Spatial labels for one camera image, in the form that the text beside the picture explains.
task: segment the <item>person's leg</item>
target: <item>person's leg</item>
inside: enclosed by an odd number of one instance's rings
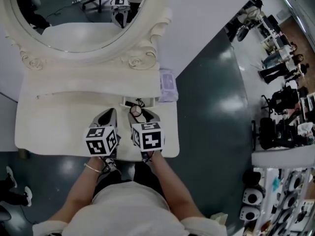
[[[259,71],[259,74],[261,75],[261,77],[265,78],[266,76],[274,73],[274,72],[278,72],[279,70],[281,70],[281,67],[282,67],[283,64],[279,64],[279,65],[276,65],[272,68],[269,68],[269,69],[265,69],[265,70],[262,70],[262,71]]]
[[[41,15],[35,14],[31,9],[21,10],[25,20],[32,25],[35,25],[38,28],[46,29],[50,27],[50,24],[42,17]]]
[[[270,67],[276,66],[279,63],[279,61],[281,61],[281,60],[282,59],[281,59],[279,52],[275,52],[275,53],[269,55],[262,63],[268,69]]]
[[[0,192],[9,191],[9,189],[14,187],[14,183],[10,177],[7,177],[5,180],[0,181]]]
[[[144,162],[136,162],[134,169],[135,173],[133,181],[154,189],[164,197],[159,180],[157,176],[151,171],[149,165]]]
[[[23,195],[19,195],[10,191],[1,192],[0,198],[2,201],[5,201],[6,203],[14,206],[31,206],[32,205],[32,192],[31,190],[26,186],[25,192]]]
[[[265,60],[263,60],[262,63],[264,66],[268,66],[269,63],[274,62],[275,60],[278,61],[279,58],[281,58],[279,52],[275,52],[269,55],[267,58],[265,58]]]
[[[9,166],[6,167],[6,172],[8,174],[7,178],[5,180],[0,181],[0,192],[8,191],[9,189],[13,187],[14,188],[18,187],[18,184],[13,175],[13,171]]]
[[[291,80],[296,80],[301,77],[301,74],[294,75]]]
[[[269,84],[270,82],[272,82],[273,80],[275,80],[279,76],[283,76],[283,75],[287,74],[287,72],[288,72],[287,67],[281,67],[278,72],[276,72],[275,74],[271,74],[269,76],[266,76],[264,78],[264,80],[265,80],[266,83]]]
[[[288,78],[290,78],[291,76],[294,76],[294,74],[297,72],[297,69],[294,69],[292,71],[289,71],[286,75],[285,75],[285,79],[287,80]]]
[[[228,37],[230,42],[233,42],[237,31],[239,27],[241,27],[243,24],[238,20],[238,18],[235,18],[233,21],[227,24],[227,29],[228,29]]]
[[[120,171],[116,168],[116,164],[114,160],[106,159],[106,163],[110,168],[110,173],[109,174],[102,173],[99,175],[93,197],[95,197],[95,195],[99,193],[102,189],[104,189],[105,187],[111,184],[117,184],[117,183],[129,181],[129,180],[122,180],[122,175]]]

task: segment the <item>cable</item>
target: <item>cable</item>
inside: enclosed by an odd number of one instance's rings
[[[65,8],[69,8],[71,6],[73,6],[73,4],[68,5],[68,6],[64,6],[64,7],[60,8],[60,9],[56,10],[54,13],[49,14],[45,19],[47,20],[47,18],[49,18],[52,15],[55,15],[55,16],[60,15],[61,13],[58,13],[59,11],[65,9]]]
[[[84,13],[85,17],[87,18],[87,20],[89,20],[91,23],[95,23],[93,20],[89,19],[89,17],[87,16],[85,10],[82,9],[82,7],[80,7],[80,9],[82,10],[82,12]]]
[[[30,220],[28,220],[28,218],[25,216],[24,210],[23,210],[23,208],[22,208],[21,205],[20,205],[20,208],[21,208],[22,213],[23,213],[23,215],[24,215],[24,217],[25,217],[25,219],[26,219],[27,222],[29,222],[31,225],[36,225],[36,224],[38,224],[36,221],[34,221],[34,222],[32,223]]]
[[[138,105],[140,108],[144,108],[146,106],[146,104],[144,104],[144,102],[141,100],[141,98],[136,99],[136,101],[138,102]]]

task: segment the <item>ornate mirror frame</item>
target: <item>ornate mirror frame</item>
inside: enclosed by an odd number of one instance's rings
[[[114,42],[109,40],[107,42],[112,43],[107,45],[105,42],[103,48],[83,53],[50,48],[32,37],[32,29],[19,11],[16,0],[0,0],[0,18],[8,37],[20,47],[22,60],[28,68],[40,70],[47,61],[52,60],[67,67],[82,67],[125,56],[133,48],[156,58],[154,36],[161,36],[171,20],[171,13],[165,10],[166,2],[167,0],[146,0],[134,22]],[[128,62],[134,69],[150,69],[152,66],[138,67],[137,60],[134,59]]]

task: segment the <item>floor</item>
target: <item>floor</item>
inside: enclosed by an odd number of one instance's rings
[[[171,167],[206,216],[228,214],[238,231],[244,185],[251,167],[251,115],[239,66],[224,31],[177,78],[180,154]]]
[[[98,13],[98,1],[86,5],[82,10],[82,3],[72,5],[75,0],[40,0],[41,7],[35,11],[42,15],[53,26],[74,22],[111,22],[111,6],[108,0],[102,0],[103,9]]]
[[[238,215],[242,174],[251,168],[251,120],[259,118],[260,95],[271,96],[282,83],[279,79],[267,86],[258,76],[259,62],[267,55],[254,33],[232,45],[224,31],[219,32],[177,78],[181,151],[178,157],[168,159],[206,216],[228,214],[229,235],[244,224]],[[5,178],[9,165],[19,184],[14,191],[23,193],[25,185],[33,191],[32,206],[23,208],[27,219],[41,222],[62,206],[86,161],[83,157],[35,154],[25,160],[15,153],[0,153],[0,179]],[[32,225],[21,208],[1,205],[12,215],[5,223],[8,233],[31,236]]]
[[[262,117],[267,117],[267,111],[261,111],[266,105],[261,97],[263,94],[271,98],[272,94],[284,86],[284,77],[278,77],[270,84],[266,84],[259,76],[258,71],[262,69],[261,61],[268,55],[260,45],[261,39],[257,29],[252,29],[242,42],[235,39],[232,43],[234,53],[239,64],[239,69],[244,81],[251,118],[259,123]],[[280,116],[272,115],[272,118],[279,120]]]

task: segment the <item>desk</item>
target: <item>desk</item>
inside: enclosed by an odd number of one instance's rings
[[[259,16],[259,20],[260,20],[260,24],[256,27],[259,27],[260,25],[264,25],[264,27],[269,31],[270,35],[265,38],[264,40],[262,40],[260,43],[264,43],[265,41],[269,40],[270,38],[273,39],[277,49],[281,48],[283,46],[280,37],[278,36],[278,34],[274,32],[274,29],[272,27],[272,25],[269,23],[268,19],[266,16]]]
[[[62,92],[35,97],[21,95],[16,116],[15,144],[42,155],[87,156],[84,130],[95,116],[109,108],[117,110],[117,159],[141,161],[140,149],[133,145],[128,109],[121,107],[121,96],[93,92]],[[165,132],[164,157],[179,154],[176,102],[157,103],[151,109],[160,116]]]

